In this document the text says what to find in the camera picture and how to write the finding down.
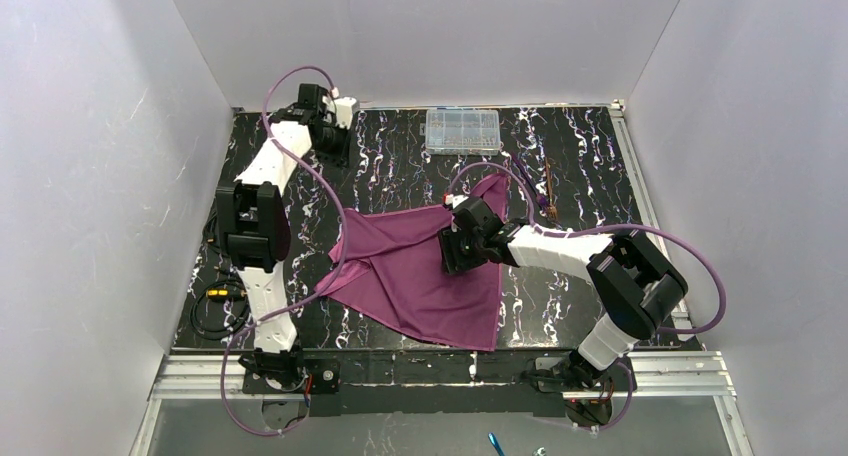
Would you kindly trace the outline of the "purple cloth napkin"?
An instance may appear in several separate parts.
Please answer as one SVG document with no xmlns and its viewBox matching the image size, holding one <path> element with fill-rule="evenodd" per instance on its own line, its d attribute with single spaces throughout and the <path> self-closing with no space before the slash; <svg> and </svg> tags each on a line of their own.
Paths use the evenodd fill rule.
<svg viewBox="0 0 848 456">
<path fill-rule="evenodd" d="M 450 275 L 437 233 L 451 222 L 441 205 L 382 214 L 345 211 L 347 230 L 329 256 L 338 277 L 317 288 L 409 338 L 458 348 L 496 347 L 501 268 L 485 263 Z"/>
</svg>

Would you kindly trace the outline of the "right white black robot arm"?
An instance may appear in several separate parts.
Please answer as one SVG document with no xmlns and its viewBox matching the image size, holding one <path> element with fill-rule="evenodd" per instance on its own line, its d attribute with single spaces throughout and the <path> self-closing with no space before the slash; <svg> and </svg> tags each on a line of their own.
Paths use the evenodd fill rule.
<svg viewBox="0 0 848 456">
<path fill-rule="evenodd" d="M 641 229 L 562 236 L 522 219 L 504 221 L 480 197 L 449 195 L 445 203 L 451 222 L 438 233 L 444 272 L 493 263 L 547 269 L 593 285 L 604 315 L 549 371 L 570 387 L 594 385 L 637 342 L 652 338 L 688 292 L 685 278 Z"/>
</svg>

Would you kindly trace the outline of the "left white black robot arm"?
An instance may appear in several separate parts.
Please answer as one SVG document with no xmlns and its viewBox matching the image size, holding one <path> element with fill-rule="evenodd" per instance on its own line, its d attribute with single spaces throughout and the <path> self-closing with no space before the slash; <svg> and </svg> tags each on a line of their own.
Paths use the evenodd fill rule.
<svg viewBox="0 0 848 456">
<path fill-rule="evenodd" d="M 284 267 L 292 233 L 283 193 L 309 152 L 324 163 L 349 163 L 354 113 L 359 102 L 338 89 L 303 83 L 295 102 L 262 117 L 266 140 L 249 165 L 215 193 L 218 241 L 247 292 L 254 320 L 252 353 L 240 363 L 282 386 L 306 379 L 297 329 L 283 308 Z"/>
</svg>

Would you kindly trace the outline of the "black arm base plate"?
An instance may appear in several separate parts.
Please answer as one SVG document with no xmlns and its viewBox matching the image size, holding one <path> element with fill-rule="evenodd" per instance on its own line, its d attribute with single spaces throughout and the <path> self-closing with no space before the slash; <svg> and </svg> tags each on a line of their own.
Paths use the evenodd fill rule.
<svg viewBox="0 0 848 456">
<path fill-rule="evenodd" d="M 589 413 L 606 417 L 615 396 L 637 387 L 623 360 L 594 385 L 570 387 L 550 374 L 568 350 L 299 350 L 306 379 L 294 386 L 245 371 L 246 395 L 305 395 L 312 415 L 377 413 Z"/>
</svg>

